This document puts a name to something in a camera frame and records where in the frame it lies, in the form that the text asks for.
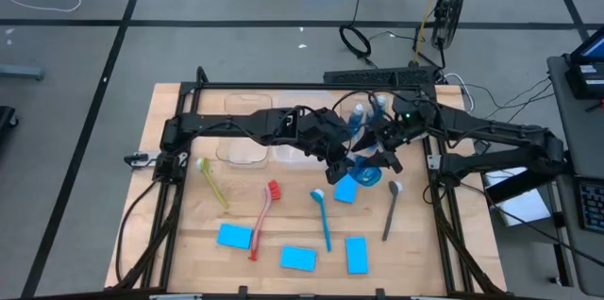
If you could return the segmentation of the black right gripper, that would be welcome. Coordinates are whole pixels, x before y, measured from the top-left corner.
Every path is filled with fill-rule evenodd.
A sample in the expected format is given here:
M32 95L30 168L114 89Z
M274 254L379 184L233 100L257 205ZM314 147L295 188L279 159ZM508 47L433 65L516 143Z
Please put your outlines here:
M436 117L436 110L428 100L418 98L393 98L392 119L386 118L378 128L377 135L373 129L365 128L362 136L352 147L353 152L372 147L379 142L384 149L395 149L402 144L424 139L429 135ZM392 169L399 174L402 164L395 152L377 151L372 156L372 165L378 168Z

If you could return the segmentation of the blue dish soap bottle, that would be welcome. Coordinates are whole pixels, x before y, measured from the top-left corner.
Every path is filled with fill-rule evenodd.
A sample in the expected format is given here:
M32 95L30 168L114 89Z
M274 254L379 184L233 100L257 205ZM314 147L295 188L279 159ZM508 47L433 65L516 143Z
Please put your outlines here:
M388 99L384 95L378 95L375 101L371 103L371 107L368 110L367 118L369 122L380 119L386 112L388 105Z
M352 138L355 138L361 131L364 119L363 104L357 104L351 111L348 118L348 127Z
M364 166L366 160L367 157L355 156L354 166L350 169L349 174L363 187L372 187L380 181L382 172L378 167Z

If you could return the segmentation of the grey dish brush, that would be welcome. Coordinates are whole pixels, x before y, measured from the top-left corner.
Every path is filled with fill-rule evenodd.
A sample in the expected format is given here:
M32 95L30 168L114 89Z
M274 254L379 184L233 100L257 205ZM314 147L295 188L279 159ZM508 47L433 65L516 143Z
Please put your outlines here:
M390 181L388 184L388 187L389 187L389 191L391 193L392 198L391 198L391 204L390 204L389 211L387 214L384 230L382 233L382 240L384 242L386 242L389 237L392 220L394 217L394 210L395 210L395 206L396 206L396 202L397 202L397 197L403 191L403 184L400 181Z

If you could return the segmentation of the red and pink dish brush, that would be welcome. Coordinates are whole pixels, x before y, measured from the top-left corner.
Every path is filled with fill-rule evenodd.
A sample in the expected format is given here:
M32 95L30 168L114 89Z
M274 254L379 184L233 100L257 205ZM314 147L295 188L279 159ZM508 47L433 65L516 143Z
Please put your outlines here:
M265 189L265 202L260 213L258 220L256 221L253 235L250 243L250 259L252 261L256 261L258 259L258 249L259 249L259 241L260 241L260 231L264 222L264 218L266 217L272 203L276 200L280 199L280 189L278 182L276 180L270 180L266 185Z

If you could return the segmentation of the blue dish brush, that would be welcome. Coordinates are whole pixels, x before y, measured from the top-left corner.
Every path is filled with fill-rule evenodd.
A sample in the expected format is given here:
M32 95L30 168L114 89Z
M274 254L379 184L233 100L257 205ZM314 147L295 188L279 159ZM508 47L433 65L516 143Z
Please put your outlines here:
M325 207L325 202L324 202L325 193L321 189L315 189L312 192L310 192L310 197L319 205L319 208L321 211L321 219L322 219L324 237L326 240L326 247L327 247L327 251L330 252L332 250L332 244L331 244L331 238L330 238L328 222L327 222L327 212L326 212L326 207Z

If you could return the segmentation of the blue sponge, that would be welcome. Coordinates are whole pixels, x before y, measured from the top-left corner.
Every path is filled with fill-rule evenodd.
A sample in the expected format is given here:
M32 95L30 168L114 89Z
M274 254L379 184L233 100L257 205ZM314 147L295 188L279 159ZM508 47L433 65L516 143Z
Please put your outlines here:
M316 251L312 248L284 245L281 248L279 266L304 272L313 272L316 263Z
M249 226L222 223L218 230L216 242L220 245L248 249L252 235L253 229Z
M369 273L368 246L364 237L346 238L345 251L347 271L351 275L366 275Z
M358 182L351 176L345 175L335 187L334 199L338 202L353 204L356 199Z

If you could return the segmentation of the yellow-green dish brush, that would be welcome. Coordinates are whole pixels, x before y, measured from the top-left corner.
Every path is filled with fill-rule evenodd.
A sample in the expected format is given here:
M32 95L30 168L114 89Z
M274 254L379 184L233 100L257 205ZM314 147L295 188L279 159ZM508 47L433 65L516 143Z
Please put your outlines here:
M211 176L210 161L207 158L199 158L197 160L197 162L195 163L195 165L196 165L196 168L202 173L202 175L208 181L208 183L209 183L215 197L217 198L218 202L220 203L220 205L223 208L229 208L229 204L228 204L227 200L225 199L225 197L219 190L216 182L214 181L214 179Z

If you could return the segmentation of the tall clear plastic bin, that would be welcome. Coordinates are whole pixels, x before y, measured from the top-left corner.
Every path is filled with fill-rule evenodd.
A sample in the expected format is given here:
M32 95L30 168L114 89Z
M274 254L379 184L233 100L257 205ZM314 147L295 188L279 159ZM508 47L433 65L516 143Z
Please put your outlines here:
M278 108L292 108L297 105L312 109L330 107L335 99L325 91L285 91L276 97ZM281 145L272 148L273 161L284 164L290 170L324 171L327 165L314 156L305 156L301 150Z

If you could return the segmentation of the black perforated rack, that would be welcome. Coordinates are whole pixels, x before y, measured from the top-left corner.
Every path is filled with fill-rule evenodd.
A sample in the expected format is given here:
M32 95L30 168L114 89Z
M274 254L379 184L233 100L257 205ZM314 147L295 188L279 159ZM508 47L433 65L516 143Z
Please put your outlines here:
M325 72L328 84L415 86L433 84L439 69L433 66L397 67Z

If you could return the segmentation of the white paper sheet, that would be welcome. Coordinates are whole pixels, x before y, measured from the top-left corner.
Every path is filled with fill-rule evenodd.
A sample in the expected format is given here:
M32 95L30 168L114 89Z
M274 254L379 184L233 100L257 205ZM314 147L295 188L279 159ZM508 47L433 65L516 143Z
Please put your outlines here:
M525 172L526 168L517 167L502 171L494 171L485 174L487 187L503 182L515 175ZM510 216L510 214L520 218L524 222L530 223L549 218L551 213L547 208L541 194L537 190L524 192L514 198L496 204L501 208L501 215L506 226L521 225L521 222Z

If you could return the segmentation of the grey desk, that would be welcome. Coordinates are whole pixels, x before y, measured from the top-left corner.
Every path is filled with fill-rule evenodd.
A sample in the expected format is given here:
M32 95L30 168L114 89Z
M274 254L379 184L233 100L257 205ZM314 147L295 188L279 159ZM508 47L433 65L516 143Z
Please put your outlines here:
M570 174L557 179L569 241L575 249L604 263L604 234L585 230L579 223L579 184L604 183L604 110L589 112L587 108L595 103L575 98L565 77L569 70L566 58L550 57L546 64L573 166ZM573 255L573 260L580 290L604 297L604 266L578 254Z

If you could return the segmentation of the black laptop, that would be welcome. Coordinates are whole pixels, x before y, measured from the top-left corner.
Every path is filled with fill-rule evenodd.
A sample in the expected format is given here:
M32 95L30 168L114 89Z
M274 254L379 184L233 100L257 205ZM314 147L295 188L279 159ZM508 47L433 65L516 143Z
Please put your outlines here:
M604 26L567 56L565 73L577 99L604 99Z

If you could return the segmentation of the black keyboard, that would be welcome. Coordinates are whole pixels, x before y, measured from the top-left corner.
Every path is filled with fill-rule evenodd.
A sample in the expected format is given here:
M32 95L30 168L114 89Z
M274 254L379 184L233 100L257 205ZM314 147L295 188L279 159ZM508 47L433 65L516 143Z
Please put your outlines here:
M578 200L581 226L585 230L604 234L604 182L580 179Z

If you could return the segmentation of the grey furniture foot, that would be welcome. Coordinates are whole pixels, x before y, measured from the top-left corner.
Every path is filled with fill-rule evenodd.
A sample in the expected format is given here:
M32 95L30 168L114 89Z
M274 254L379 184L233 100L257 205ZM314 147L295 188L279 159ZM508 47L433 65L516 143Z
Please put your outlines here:
M41 81L44 79L44 71L36 66L18 66L0 64L0 77L26 78Z

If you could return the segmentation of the white mounting bracket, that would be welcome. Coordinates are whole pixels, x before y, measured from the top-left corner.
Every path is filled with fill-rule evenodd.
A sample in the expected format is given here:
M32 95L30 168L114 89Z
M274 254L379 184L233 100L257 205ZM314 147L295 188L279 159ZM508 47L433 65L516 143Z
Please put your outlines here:
M132 170L154 167L159 156L159 151L137 151L124 157L124 162Z

